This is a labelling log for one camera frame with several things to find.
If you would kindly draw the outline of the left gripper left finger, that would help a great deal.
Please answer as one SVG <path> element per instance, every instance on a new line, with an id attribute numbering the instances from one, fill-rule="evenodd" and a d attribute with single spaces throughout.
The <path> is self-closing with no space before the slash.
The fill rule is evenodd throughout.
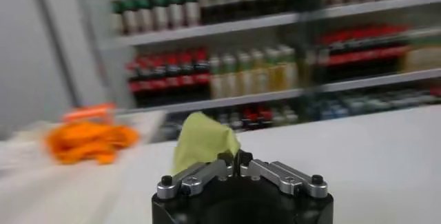
<path id="1" fill-rule="evenodd" d="M 156 196 L 161 200 L 169 200 L 179 194 L 196 196 L 203 192 L 211 180 L 232 176 L 233 166 L 234 157 L 231 152 L 219 153 L 212 162 L 196 162 L 174 176 L 162 176 L 156 186 Z"/>

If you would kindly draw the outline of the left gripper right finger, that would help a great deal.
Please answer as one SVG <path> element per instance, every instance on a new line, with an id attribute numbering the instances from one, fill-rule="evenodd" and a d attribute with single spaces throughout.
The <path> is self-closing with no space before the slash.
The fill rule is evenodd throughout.
<path id="1" fill-rule="evenodd" d="M 328 184 L 321 175 L 309 176 L 279 161 L 266 163 L 254 159 L 251 152 L 242 150 L 237 154 L 237 161 L 241 176 L 264 178 L 283 194 L 298 196 L 303 192 L 312 198 L 325 198 L 328 195 Z"/>

